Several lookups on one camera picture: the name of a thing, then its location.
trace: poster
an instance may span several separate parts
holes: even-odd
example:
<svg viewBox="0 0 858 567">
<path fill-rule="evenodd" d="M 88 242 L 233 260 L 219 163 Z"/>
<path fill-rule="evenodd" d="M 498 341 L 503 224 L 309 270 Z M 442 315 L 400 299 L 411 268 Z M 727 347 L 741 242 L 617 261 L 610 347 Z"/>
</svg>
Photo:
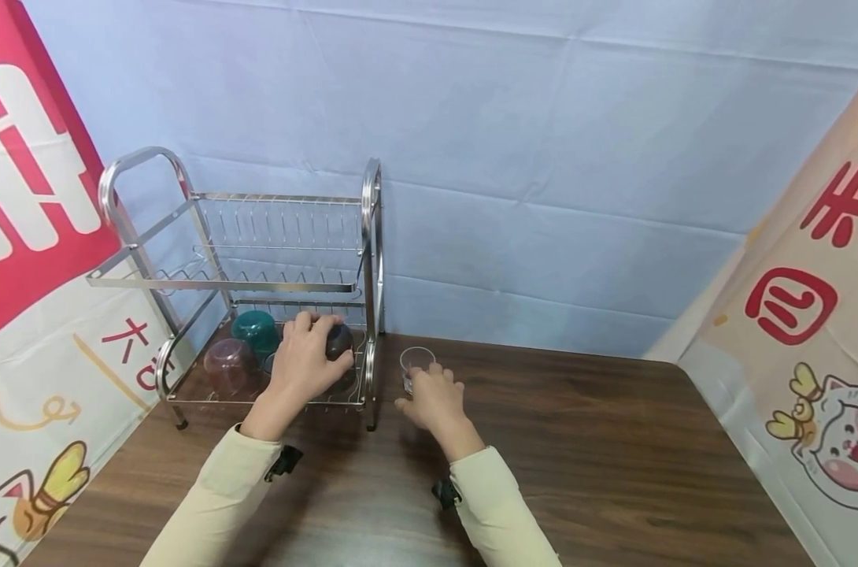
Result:
<svg viewBox="0 0 858 567">
<path fill-rule="evenodd" d="M 141 291 L 83 278 L 120 246 L 101 171 L 23 7 L 0 0 L 0 566 L 23 561 L 157 400 L 159 315 Z"/>
<path fill-rule="evenodd" d="M 858 94 L 648 358 L 687 371 L 817 565 L 858 567 Z"/>
</svg>

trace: beige sleeve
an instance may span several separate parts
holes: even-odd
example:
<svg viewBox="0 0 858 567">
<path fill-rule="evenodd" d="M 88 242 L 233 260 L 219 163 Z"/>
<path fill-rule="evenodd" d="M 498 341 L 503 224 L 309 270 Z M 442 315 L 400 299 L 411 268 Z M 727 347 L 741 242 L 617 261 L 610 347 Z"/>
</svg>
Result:
<svg viewBox="0 0 858 567">
<path fill-rule="evenodd" d="M 266 495 L 271 484 L 264 476 L 280 453 L 281 443 L 256 441 L 231 428 L 140 567 L 221 565 L 234 534 Z"/>
<path fill-rule="evenodd" d="M 451 481 L 460 493 L 460 522 L 488 567 L 561 567 L 493 447 L 455 461 Z"/>
</svg>

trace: brown table surface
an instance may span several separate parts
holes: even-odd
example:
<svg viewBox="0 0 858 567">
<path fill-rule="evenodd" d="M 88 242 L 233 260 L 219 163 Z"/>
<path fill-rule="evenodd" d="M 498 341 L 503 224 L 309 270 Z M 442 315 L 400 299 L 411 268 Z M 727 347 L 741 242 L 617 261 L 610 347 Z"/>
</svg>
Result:
<svg viewBox="0 0 858 567">
<path fill-rule="evenodd" d="M 623 358 L 388 335 L 375 433 L 356 412 L 304 412 L 305 457 L 274 483 L 231 565 L 482 565 L 431 485 L 446 463 L 394 410 L 398 355 L 422 345 L 466 383 L 467 413 L 505 456 L 565 565 L 811 565 L 684 372 Z M 27 567 L 135 566 L 242 407 L 159 406 Z"/>
</svg>

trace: dish rack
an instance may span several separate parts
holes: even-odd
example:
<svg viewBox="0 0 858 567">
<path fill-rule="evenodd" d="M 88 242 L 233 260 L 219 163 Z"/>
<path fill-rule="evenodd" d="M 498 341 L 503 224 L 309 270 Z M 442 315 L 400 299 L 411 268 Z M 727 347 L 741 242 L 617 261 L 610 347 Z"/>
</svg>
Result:
<svg viewBox="0 0 858 567">
<path fill-rule="evenodd" d="M 138 234 L 119 205 L 114 183 L 121 173 L 159 156 L 170 161 L 183 202 Z M 171 408 L 178 429 L 188 425 L 181 405 L 251 405 L 257 394 L 252 387 L 218 399 L 199 376 L 204 374 L 204 347 L 194 350 L 193 363 L 179 376 L 166 371 L 173 368 L 175 347 L 204 320 L 213 303 L 222 302 L 226 314 L 206 345 L 227 336 L 233 317 L 248 309 L 267 310 L 278 322 L 304 309 L 343 315 L 355 334 L 356 380 L 346 391 L 329 390 L 309 405 L 362 411 L 367 430 L 375 430 L 377 338 L 385 333 L 378 160 L 367 164 L 360 197 L 212 193 L 193 190 L 186 168 L 173 151 L 147 147 L 105 168 L 98 198 L 103 219 L 117 230 L 124 246 L 91 271 L 87 280 L 96 287 L 144 288 L 153 296 L 170 330 L 156 358 L 155 387 Z M 182 246 L 174 246 L 173 238 L 161 237 L 174 231 L 183 234 L 178 238 Z M 188 237 L 195 243 L 185 243 Z M 185 317 L 176 315 L 174 305 L 181 291 L 207 292 Z"/>
</svg>

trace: cartoon cat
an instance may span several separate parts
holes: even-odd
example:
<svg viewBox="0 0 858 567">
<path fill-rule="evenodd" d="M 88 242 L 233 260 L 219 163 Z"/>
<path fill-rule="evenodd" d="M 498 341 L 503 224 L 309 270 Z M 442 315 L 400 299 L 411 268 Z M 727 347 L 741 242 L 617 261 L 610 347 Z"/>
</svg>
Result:
<svg viewBox="0 0 858 567">
<path fill-rule="evenodd" d="M 0 485 L 0 565 L 19 565 L 22 543 L 41 539 L 70 506 L 67 501 L 87 484 L 85 454 L 85 443 L 70 443 L 54 459 L 38 491 L 28 470 Z"/>
<path fill-rule="evenodd" d="M 794 441 L 794 458 L 811 482 L 841 506 L 858 510 L 858 386 L 829 375 L 822 387 L 809 365 L 794 366 L 791 413 L 773 412 L 767 431 Z"/>
</svg>

